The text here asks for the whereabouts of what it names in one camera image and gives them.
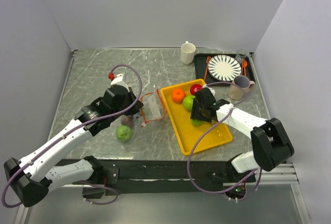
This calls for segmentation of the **green toy starfruit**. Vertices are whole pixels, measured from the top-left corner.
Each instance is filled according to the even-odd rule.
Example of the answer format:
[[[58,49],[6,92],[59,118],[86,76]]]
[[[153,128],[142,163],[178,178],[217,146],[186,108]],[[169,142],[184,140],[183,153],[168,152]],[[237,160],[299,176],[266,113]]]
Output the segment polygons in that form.
[[[203,124],[203,122],[200,121],[200,120],[193,119],[193,120],[191,120],[191,124],[194,127],[199,127],[199,126],[201,126]]]

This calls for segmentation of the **green toy apple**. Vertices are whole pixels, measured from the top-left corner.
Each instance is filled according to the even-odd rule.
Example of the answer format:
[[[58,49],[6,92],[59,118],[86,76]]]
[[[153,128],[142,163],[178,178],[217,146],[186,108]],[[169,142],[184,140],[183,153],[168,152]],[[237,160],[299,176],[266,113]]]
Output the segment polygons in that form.
[[[186,96],[183,99],[182,104],[183,104],[183,107],[186,111],[192,111],[192,106],[193,106],[194,99],[195,99],[194,95]]]

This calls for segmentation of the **red toy apple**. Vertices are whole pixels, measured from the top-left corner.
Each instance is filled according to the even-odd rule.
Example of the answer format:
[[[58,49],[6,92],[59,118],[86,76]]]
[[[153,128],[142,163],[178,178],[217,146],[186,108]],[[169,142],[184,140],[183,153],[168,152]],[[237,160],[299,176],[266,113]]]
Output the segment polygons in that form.
[[[200,91],[202,89],[202,85],[200,84],[193,84],[191,87],[190,87],[190,93],[191,95],[194,95],[196,92]]]

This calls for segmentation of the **maroon toy passion fruit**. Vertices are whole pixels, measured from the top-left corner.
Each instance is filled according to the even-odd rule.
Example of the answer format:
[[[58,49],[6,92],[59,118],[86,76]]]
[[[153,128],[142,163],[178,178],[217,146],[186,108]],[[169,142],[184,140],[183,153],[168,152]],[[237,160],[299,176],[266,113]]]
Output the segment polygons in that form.
[[[133,117],[123,115],[121,117],[121,124],[132,128],[134,126]]]

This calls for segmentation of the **orange toy tangerine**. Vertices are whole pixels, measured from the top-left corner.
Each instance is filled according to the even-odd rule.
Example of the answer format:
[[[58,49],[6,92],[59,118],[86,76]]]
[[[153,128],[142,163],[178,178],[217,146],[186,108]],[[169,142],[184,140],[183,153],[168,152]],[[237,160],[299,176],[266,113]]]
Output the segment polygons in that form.
[[[182,103],[185,97],[185,92],[180,88],[175,89],[171,94],[171,99],[174,103]]]

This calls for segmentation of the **bumpy green toy fruit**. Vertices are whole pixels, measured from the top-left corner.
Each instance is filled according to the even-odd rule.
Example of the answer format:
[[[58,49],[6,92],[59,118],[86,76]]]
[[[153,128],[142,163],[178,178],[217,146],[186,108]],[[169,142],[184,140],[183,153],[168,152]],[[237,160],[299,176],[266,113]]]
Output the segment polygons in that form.
[[[116,130],[116,137],[121,142],[128,142],[131,140],[133,135],[133,130],[126,125],[121,125]]]

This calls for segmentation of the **clear zip top bag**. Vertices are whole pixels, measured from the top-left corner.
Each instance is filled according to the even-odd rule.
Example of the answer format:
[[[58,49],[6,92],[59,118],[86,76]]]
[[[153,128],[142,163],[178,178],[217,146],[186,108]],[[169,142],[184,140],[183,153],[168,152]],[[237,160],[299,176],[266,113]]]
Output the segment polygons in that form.
[[[166,115],[166,107],[161,98],[161,93],[158,88],[153,92],[149,92],[141,96],[140,102],[143,103],[143,107],[139,110],[139,112],[134,115],[129,115],[133,117],[134,121],[134,126],[131,128],[133,130],[132,138],[134,137],[135,133],[138,132],[139,128],[143,128],[149,123],[159,121]]]

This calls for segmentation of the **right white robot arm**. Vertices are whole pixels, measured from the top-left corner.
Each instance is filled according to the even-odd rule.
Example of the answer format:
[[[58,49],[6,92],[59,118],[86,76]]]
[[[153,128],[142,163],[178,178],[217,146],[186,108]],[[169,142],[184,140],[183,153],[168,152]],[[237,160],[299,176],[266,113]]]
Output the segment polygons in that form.
[[[238,182],[245,172],[258,168],[269,172],[294,155],[294,147],[279,119],[257,117],[227,100],[216,100],[208,87],[194,96],[191,111],[193,120],[227,124],[251,140],[252,151],[230,160],[230,166],[226,169],[229,180]]]

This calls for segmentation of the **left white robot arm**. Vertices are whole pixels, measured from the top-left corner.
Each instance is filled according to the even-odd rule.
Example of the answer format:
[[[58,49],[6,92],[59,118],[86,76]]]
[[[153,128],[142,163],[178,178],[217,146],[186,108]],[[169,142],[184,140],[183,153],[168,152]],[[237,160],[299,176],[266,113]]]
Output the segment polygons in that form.
[[[69,124],[51,140],[31,154],[10,158],[4,163],[6,188],[12,188],[25,207],[31,207],[46,195],[75,182],[103,183],[106,176],[101,162],[87,156],[78,162],[57,166],[75,147],[90,140],[122,115],[137,114],[143,103],[132,88],[113,85],[102,97],[84,106]]]

